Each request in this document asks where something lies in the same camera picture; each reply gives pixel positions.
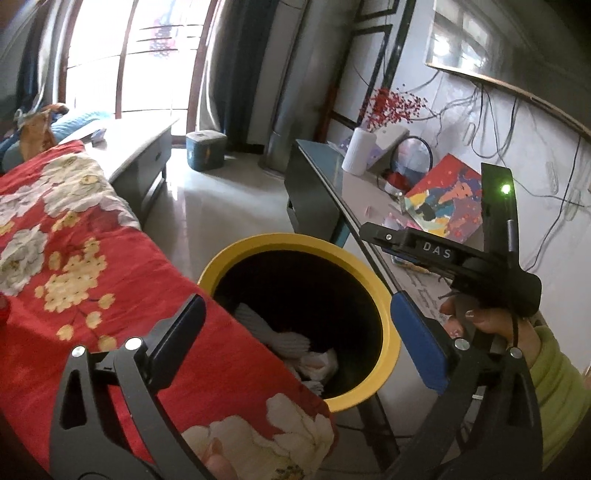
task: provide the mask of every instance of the colorful painting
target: colorful painting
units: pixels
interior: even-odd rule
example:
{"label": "colorful painting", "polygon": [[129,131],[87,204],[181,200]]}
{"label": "colorful painting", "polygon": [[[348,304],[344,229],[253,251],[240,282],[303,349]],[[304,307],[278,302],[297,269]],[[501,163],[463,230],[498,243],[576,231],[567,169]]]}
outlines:
{"label": "colorful painting", "polygon": [[405,198],[408,213],[429,233],[464,243],[482,224],[480,174],[446,155]]}

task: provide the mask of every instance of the round mirror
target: round mirror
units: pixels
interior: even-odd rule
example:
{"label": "round mirror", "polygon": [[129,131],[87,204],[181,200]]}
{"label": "round mirror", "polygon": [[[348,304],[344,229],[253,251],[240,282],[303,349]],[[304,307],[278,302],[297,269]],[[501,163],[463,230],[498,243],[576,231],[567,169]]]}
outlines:
{"label": "round mirror", "polygon": [[403,175],[413,188],[433,168],[433,152],[420,137],[406,137],[394,147],[390,168]]}

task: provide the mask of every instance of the red floral bedspread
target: red floral bedspread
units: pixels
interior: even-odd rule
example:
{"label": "red floral bedspread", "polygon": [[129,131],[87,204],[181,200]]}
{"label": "red floral bedspread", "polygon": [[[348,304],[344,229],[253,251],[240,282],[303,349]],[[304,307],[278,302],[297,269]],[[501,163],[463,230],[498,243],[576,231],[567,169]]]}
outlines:
{"label": "red floral bedspread", "polygon": [[[159,397],[193,450],[203,456],[219,439],[243,480],[298,480],[328,453],[326,404],[166,260],[81,142],[0,179],[0,249],[0,290],[12,309],[0,325],[0,408],[46,468],[71,349],[114,349],[192,293],[206,299],[207,320]],[[114,398],[134,452],[147,459],[121,395]]]}

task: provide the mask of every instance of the blue pillow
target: blue pillow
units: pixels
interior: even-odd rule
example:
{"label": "blue pillow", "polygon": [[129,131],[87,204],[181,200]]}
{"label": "blue pillow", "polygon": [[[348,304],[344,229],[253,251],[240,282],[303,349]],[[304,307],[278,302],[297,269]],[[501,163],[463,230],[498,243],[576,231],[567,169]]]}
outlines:
{"label": "blue pillow", "polygon": [[[69,137],[75,131],[95,120],[103,120],[112,117],[113,115],[111,113],[102,111],[83,113],[70,110],[70,112],[52,124],[51,131],[59,143],[65,138]],[[21,163],[23,163],[23,159],[21,155],[20,142],[16,142],[14,145],[11,145],[8,148],[4,154],[4,157],[2,158],[2,171],[6,173],[15,167],[18,167]]]}

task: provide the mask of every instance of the drawer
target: drawer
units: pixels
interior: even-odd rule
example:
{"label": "drawer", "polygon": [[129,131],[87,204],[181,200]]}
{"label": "drawer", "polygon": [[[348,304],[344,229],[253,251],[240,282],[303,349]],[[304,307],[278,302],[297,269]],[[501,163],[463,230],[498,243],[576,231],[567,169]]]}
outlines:
{"label": "drawer", "polygon": [[172,152],[170,129],[152,142],[113,182],[113,188],[142,219],[142,202]]}

